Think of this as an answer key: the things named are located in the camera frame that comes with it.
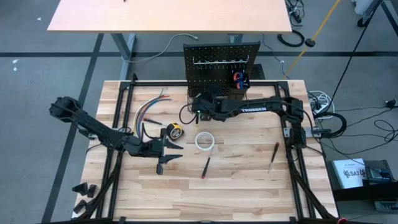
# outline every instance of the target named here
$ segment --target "pegboard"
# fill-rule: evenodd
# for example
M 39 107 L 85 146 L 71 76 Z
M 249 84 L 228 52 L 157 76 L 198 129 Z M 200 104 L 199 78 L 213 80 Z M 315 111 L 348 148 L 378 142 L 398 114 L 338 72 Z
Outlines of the pegboard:
M 251 73 L 260 44 L 184 44 L 189 97 L 203 93 L 210 83 L 222 87 L 220 96 L 228 96 L 234 88 L 233 72 Z

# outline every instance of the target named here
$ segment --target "light wooden desk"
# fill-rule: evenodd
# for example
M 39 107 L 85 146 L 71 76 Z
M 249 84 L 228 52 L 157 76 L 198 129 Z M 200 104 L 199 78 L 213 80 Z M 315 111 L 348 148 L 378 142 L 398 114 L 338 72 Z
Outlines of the light wooden desk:
M 126 60 L 131 60 L 135 34 L 229 33 L 230 42 L 245 34 L 292 31 L 284 0 L 61 0 L 50 32 L 111 33 Z M 120 79 L 128 78 L 123 62 Z
M 112 126 L 119 84 L 113 81 L 104 83 L 96 119 L 107 126 Z M 178 112 L 187 103 L 187 87 L 163 88 L 172 102 L 154 105 L 146 116 L 164 124 L 180 123 Z M 134 87 L 129 127 L 132 127 L 132 118 L 138 107 L 159 95 L 161 89 L 161 86 Z M 304 81 L 289 81 L 289 90 L 291 96 L 304 101 L 305 110 L 310 113 Z M 271 87 L 252 86 L 248 90 L 248 99 L 274 94 Z M 123 112 L 121 114 L 119 127 L 123 120 Z M 188 121 L 191 117 L 186 112 L 182 119 Z M 302 124 L 308 127 L 308 119 L 305 118 Z M 175 143 L 184 150 L 166 149 L 165 153 L 182 154 L 183 157 L 164 165 L 163 175 L 155 173 L 157 159 L 123 156 L 115 220 L 125 216 L 127 220 L 145 221 L 288 221 L 289 217 L 296 216 L 280 119 L 276 114 L 240 114 L 224 123 L 202 121 L 198 125 L 192 123 L 182 127 L 185 135 Z M 158 136 L 161 127 L 146 123 L 146 128 L 149 135 Z M 202 131 L 212 133 L 216 141 L 204 180 L 200 177 L 209 152 L 199 151 L 194 145 L 195 136 Z M 280 142 L 280 146 L 273 169 L 268 174 L 276 142 Z M 95 144 L 98 141 L 90 142 L 90 146 Z M 311 138 L 307 139 L 307 144 L 320 150 L 320 145 Z M 310 188 L 328 211 L 337 216 L 323 157 L 309 149 L 304 149 L 303 154 Z M 87 154 L 81 182 L 100 187 L 105 157 L 103 146 L 93 148 Z M 111 190 L 105 199 L 103 216 L 108 211 L 110 193 Z M 308 216 L 304 194 L 300 194 L 304 214 Z M 78 195 L 76 203 L 81 199 L 91 200 Z

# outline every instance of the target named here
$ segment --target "yellow tape measure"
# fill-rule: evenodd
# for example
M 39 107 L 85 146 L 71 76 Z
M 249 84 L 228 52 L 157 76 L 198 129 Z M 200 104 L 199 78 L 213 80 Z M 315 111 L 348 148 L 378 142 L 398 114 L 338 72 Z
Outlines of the yellow tape measure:
M 184 130 L 177 123 L 171 123 L 166 127 L 167 136 L 175 141 L 184 134 Z

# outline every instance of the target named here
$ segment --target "white tape roll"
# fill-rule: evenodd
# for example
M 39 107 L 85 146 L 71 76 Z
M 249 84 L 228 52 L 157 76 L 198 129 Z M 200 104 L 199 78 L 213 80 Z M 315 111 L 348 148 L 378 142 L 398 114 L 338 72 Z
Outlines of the white tape roll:
M 202 147 L 199 146 L 199 144 L 198 144 L 198 138 L 200 138 L 200 137 L 202 137 L 202 136 L 209 136 L 209 137 L 211 137 L 211 146 L 210 146 L 210 147 L 202 148 Z M 206 131 L 205 131 L 205 132 L 199 133 L 199 134 L 196 136 L 196 138 L 195 138 L 195 145 L 197 146 L 198 149 L 200 149 L 200 150 L 202 150 L 202 151 L 209 151 L 209 150 L 212 150 L 213 147 L 214 147 L 214 143 L 215 143 L 215 141 L 214 141 L 214 136 L 213 136 L 212 134 L 206 132 Z

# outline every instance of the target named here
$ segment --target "black floor stripe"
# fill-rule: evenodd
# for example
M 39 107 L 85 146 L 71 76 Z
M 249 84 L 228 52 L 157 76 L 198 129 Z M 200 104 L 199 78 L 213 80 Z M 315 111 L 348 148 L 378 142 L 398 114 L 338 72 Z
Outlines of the black floor stripe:
M 151 57 L 159 52 L 134 52 L 133 57 Z M 301 52 L 258 52 L 259 57 L 273 57 L 275 56 L 285 56 L 285 57 L 296 57 L 299 56 Z M 165 52 L 159 57 L 183 57 L 183 52 Z M 306 52 L 303 57 L 396 57 L 398 52 Z
M 151 57 L 160 52 L 133 52 L 133 57 Z M 274 52 L 275 56 L 296 57 L 300 52 Z M 3 52 L 0 57 L 120 57 L 119 52 Z M 183 57 L 183 52 L 165 52 L 159 57 Z M 258 52 L 260 57 L 272 57 L 272 52 Z M 398 52 L 306 52 L 303 57 L 396 57 Z
M 0 52 L 0 57 L 120 57 L 119 52 Z
M 396 32 L 396 34 L 398 36 L 398 25 L 397 25 L 397 22 L 395 21 L 395 19 L 391 15 L 390 10 L 388 10 L 388 8 L 386 6 L 386 3 L 385 2 L 381 3 L 381 7 L 382 7 L 384 13 L 386 13 L 386 16 L 387 16 L 388 20 L 390 21 L 392 28 L 394 29 L 394 31 Z
M 98 53 L 100 51 L 103 37 L 104 37 L 104 34 L 98 34 L 93 53 Z M 88 65 L 85 80 L 83 82 L 83 86 L 81 88 L 79 99 L 78 99 L 81 107 L 83 107 L 86 96 L 87 96 L 88 87 L 90 86 L 90 81 L 93 76 L 96 61 L 97 61 L 97 56 L 91 57 L 90 64 Z M 42 223 L 51 222 L 52 214 L 54 212 L 55 204 L 57 202 L 58 195 L 60 192 L 62 179 L 63 179 L 63 176 L 65 175 L 65 170 L 67 168 L 70 151 L 72 149 L 73 142 L 75 140 L 76 130 L 77 130 L 77 128 L 75 126 L 73 126 L 73 125 L 70 126 L 68 137 L 67 137 L 65 145 L 63 147 L 61 160 L 58 165 L 57 173 L 55 174 L 54 182 L 52 184 L 50 196 L 49 196 L 47 205 L 44 210 L 44 214 L 42 217 Z

